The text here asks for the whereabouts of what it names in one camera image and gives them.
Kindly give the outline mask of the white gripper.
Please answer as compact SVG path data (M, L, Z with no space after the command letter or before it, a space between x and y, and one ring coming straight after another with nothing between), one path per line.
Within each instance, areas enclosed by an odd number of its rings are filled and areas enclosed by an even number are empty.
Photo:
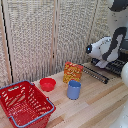
M108 63L109 63L108 61L100 60L95 66L99 68L105 68Z

